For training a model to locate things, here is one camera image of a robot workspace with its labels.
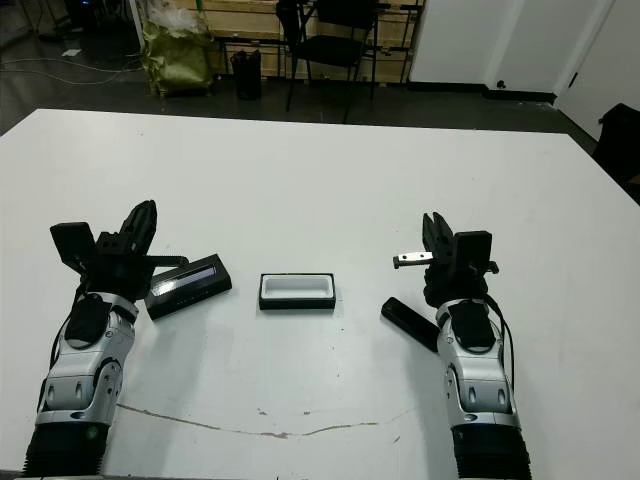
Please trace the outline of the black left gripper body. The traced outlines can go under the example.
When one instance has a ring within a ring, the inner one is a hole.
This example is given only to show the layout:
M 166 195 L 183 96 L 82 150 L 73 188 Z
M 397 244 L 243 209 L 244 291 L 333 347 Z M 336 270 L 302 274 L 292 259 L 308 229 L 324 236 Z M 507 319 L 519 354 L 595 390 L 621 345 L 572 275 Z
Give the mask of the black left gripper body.
M 80 291 L 110 293 L 130 302 L 144 299 L 156 268 L 188 263 L 181 255 L 149 255 L 154 234 L 102 232 L 94 250 L 80 262 Z

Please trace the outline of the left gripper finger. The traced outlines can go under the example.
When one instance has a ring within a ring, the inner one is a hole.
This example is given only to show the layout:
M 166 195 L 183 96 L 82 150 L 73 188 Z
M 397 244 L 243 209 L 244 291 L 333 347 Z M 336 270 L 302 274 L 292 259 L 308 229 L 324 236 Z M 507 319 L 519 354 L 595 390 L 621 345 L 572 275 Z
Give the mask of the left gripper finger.
M 157 207 L 154 200 L 144 202 L 142 226 L 142 254 L 146 255 L 157 228 Z
M 151 201 L 136 205 L 123 222 L 119 239 L 126 253 L 146 254 L 151 244 Z

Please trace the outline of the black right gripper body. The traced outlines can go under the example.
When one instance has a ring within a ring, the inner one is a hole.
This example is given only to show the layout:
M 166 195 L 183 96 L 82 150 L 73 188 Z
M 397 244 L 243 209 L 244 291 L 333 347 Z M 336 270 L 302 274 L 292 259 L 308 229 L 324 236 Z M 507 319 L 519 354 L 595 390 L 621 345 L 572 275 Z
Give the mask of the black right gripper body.
M 425 266 L 425 301 L 430 306 L 441 306 L 453 300 L 483 299 L 488 293 L 484 275 L 497 274 L 499 267 L 493 260 L 476 269 L 472 263 L 457 267 L 453 262 L 438 261 L 429 251 L 406 252 L 393 257 L 395 269 Z

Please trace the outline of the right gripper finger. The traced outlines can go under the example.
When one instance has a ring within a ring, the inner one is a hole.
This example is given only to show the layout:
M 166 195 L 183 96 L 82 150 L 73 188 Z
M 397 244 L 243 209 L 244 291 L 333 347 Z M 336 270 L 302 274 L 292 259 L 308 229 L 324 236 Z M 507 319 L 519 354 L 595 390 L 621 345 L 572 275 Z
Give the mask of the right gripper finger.
M 435 258 L 438 261 L 450 261 L 453 256 L 454 233 L 442 215 L 433 213 L 436 232 Z
M 437 258 L 437 230 L 434 220 L 428 213 L 423 214 L 422 221 L 422 243 L 426 252 L 432 260 Z

